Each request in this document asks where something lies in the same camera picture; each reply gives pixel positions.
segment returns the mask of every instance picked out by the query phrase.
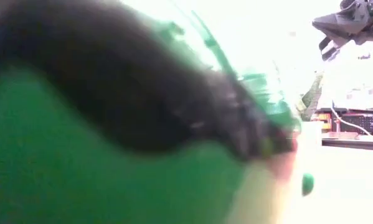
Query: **cable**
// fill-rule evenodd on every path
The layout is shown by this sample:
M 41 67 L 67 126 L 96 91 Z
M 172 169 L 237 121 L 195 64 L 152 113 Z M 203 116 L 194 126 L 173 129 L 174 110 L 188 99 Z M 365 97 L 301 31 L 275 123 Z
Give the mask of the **cable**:
M 351 127 L 354 127 L 354 128 L 360 129 L 361 131 L 365 132 L 368 136 L 372 136 L 372 134 L 371 134 L 370 132 L 366 131 L 366 129 L 364 129 L 364 128 L 362 128 L 362 127 L 356 125 L 356 124 L 352 124 L 352 123 L 349 123 L 349 122 L 347 122 L 347 121 L 341 119 L 340 116 L 338 116 L 337 112 L 334 110 L 334 108 L 333 108 L 333 104 L 331 104 L 330 109 L 331 109 L 331 111 L 334 113 L 334 115 L 336 115 L 337 119 L 338 119 L 340 122 L 342 122 L 342 123 L 344 123 L 344 124 L 346 124 L 346 125 L 349 125 L 349 126 L 351 126 Z

